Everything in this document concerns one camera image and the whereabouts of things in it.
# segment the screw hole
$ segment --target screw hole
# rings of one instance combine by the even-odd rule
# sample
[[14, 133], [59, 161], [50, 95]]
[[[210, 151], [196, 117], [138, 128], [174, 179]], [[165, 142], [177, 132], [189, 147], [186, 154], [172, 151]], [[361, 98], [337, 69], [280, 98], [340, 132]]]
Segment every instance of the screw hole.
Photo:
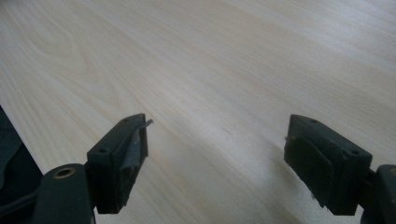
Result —
[[66, 168], [63, 168], [62, 170], [56, 172], [56, 173], [53, 175], [53, 177], [54, 177], [55, 179], [62, 179], [62, 178], [66, 178], [66, 177], [72, 175], [72, 174], [75, 173], [75, 172], [76, 172], [76, 169], [75, 169], [75, 168], [73, 168], [73, 167], [66, 167]]

